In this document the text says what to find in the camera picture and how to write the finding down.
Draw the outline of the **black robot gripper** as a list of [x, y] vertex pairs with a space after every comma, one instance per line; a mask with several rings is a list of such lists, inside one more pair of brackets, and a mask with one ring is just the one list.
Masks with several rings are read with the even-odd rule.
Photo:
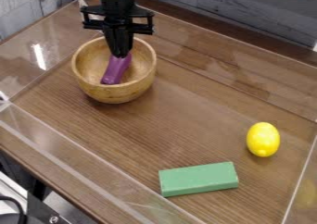
[[[87, 6], [86, 13], [95, 14], [103, 19], [94, 21], [92, 25], [103, 30], [108, 43], [108, 48], [114, 56], [126, 57], [134, 41], [134, 33], [151, 35], [154, 33], [154, 16], [155, 13], [134, 5], [123, 15], [107, 14], [100, 6]], [[122, 49], [119, 45], [119, 30], [122, 33]]]

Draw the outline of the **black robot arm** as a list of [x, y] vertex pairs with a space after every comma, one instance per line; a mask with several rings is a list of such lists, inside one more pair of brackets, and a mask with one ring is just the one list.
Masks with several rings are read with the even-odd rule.
[[135, 0], [100, 0], [98, 6], [83, 6], [83, 28], [103, 32], [110, 52], [126, 58], [135, 34], [154, 33], [155, 13], [136, 5]]

